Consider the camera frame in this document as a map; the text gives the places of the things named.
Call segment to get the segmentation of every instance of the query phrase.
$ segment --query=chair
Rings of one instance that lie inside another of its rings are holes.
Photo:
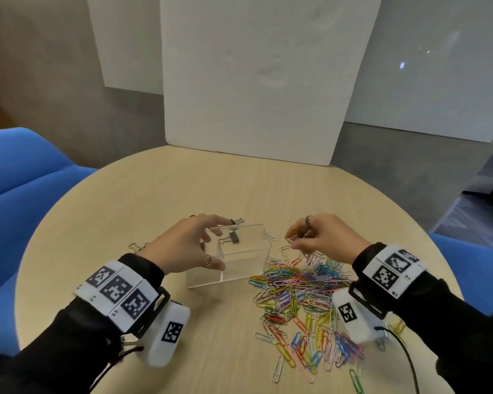
[[[28,129],[0,130],[0,354],[19,351],[15,284],[29,239],[51,207],[95,171]]]
[[[493,313],[493,248],[429,234],[447,260],[464,300],[486,315]]]

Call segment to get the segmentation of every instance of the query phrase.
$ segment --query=person's left hand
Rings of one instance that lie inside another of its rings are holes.
[[[211,240],[205,230],[217,225],[231,224],[228,218],[216,214],[183,218],[137,254],[156,264],[164,275],[204,267],[209,255],[202,250],[201,239],[207,243]],[[213,232],[217,236],[223,234],[220,230]],[[208,269],[223,271],[225,264],[222,260],[212,257]]]

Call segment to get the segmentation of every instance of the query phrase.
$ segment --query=hand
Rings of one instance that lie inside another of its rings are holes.
[[[199,214],[198,216],[183,218],[139,251],[138,255],[159,266],[164,275],[170,272],[184,272],[195,267],[204,267],[209,256],[201,247],[201,239],[206,243],[211,240],[205,230],[217,227],[217,225],[231,224],[228,218],[215,214]],[[221,230],[213,232],[217,236],[223,234]],[[212,257],[208,269],[223,271],[225,264],[222,260]]]
[[[290,244],[292,249],[320,251],[328,258],[341,263],[352,264],[358,255],[371,243],[358,235],[351,227],[334,214],[311,216],[309,229],[305,218],[299,219],[285,234],[291,238],[294,231],[305,234]]]

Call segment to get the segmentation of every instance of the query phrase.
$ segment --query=patterned ring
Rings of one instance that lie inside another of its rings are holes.
[[[204,268],[209,268],[212,263],[212,256],[208,256],[207,263],[204,265]]]

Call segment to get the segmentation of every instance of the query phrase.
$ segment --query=white board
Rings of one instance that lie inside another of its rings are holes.
[[[169,144],[328,165],[381,0],[161,0]]]
[[[104,85],[162,94],[160,0],[88,0]]]
[[[383,0],[345,118],[493,140],[493,0]]]

